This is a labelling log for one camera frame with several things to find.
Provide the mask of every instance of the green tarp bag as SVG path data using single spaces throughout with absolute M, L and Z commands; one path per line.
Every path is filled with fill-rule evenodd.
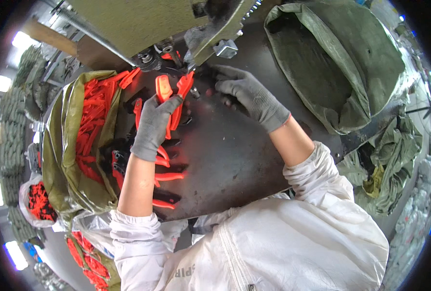
M 63 96 L 55 101 L 46 124 L 42 151 L 44 187 L 50 204 L 67 225 L 79 210 L 102 213 L 117 205 L 111 183 L 97 162 L 94 170 L 100 173 L 104 184 L 87 178 L 75 161 L 84 84 L 91 79 L 103 80 L 116 74 L 115 71 L 82 73 L 76 81 L 64 87 Z M 99 161 L 98 148 L 114 137 L 120 92 L 118 87 L 101 133 L 91 148 L 91 152 L 96 153 L 96 161 Z
M 346 155 L 337 168 L 340 175 L 353 184 L 356 204 L 374 217 L 390 215 L 404 185 L 413 175 L 414 161 L 421 152 L 422 142 L 422 134 L 409 117 L 396 117 L 382 134 L 369 141 L 373 148 L 370 160 L 376 169 L 383 168 L 383 172 L 374 171 L 372 179 L 368 180 L 369 173 L 361 165 L 358 150 Z
M 404 90 L 393 38 L 352 0 L 276 6 L 264 28 L 286 78 L 331 134 L 363 128 Z

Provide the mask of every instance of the olive green sack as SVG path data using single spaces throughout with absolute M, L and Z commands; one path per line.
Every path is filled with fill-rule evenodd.
M 363 128 L 406 88 L 392 36 L 352 0 L 275 6 L 264 27 L 285 77 L 331 134 Z
M 64 87 L 63 96 L 55 101 L 46 124 L 42 153 L 44 186 L 50 204 L 67 226 L 79 210 L 102 213 L 117 206 L 117 195 L 97 162 L 94 170 L 100 173 L 104 184 L 87 178 L 75 160 L 84 84 L 91 79 L 103 80 L 116 74 L 115 71 L 82 73 L 76 81 Z M 97 161 L 98 148 L 114 137 L 120 92 L 120 87 L 117 87 L 104 126 L 91 148 Z

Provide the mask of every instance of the metal shaft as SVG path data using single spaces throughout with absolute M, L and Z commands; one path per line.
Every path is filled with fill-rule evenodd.
M 57 11 L 57 14 L 59 17 L 71 25 L 78 28 L 81 32 L 92 38 L 93 40 L 97 41 L 101 45 L 103 45 L 105 48 L 119 56 L 122 60 L 126 61 L 133 67 L 137 67 L 138 64 L 133 61 L 131 58 L 126 57 L 124 54 L 119 52 L 119 50 L 111 44 L 105 37 L 101 35 L 93 26 L 91 23 L 89 23 L 86 19 L 82 18 L 78 14 L 73 13 L 70 10 L 67 10 L 65 8 L 59 9 Z
M 180 61 L 180 58 L 178 57 L 177 51 L 173 49 L 169 55 L 172 57 L 172 60 L 175 62 L 175 65 L 177 65 L 178 68 L 183 67 L 183 64 Z

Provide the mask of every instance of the forearm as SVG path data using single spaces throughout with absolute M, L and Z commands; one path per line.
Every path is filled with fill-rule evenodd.
M 304 162 L 315 148 L 312 140 L 292 116 L 284 125 L 269 133 L 269 136 L 288 167 Z
M 117 210 L 133 217 L 153 212 L 155 163 L 130 155 Z

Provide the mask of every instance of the glove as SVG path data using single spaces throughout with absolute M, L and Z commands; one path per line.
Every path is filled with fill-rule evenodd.
M 180 96 L 173 96 L 159 105 L 157 95 L 144 102 L 140 124 L 130 152 L 141 160 L 155 162 L 157 148 L 165 140 L 168 119 L 182 102 Z
M 218 72 L 215 89 L 233 95 L 267 132 L 284 125 L 291 113 L 272 95 L 253 74 L 234 67 L 216 65 Z

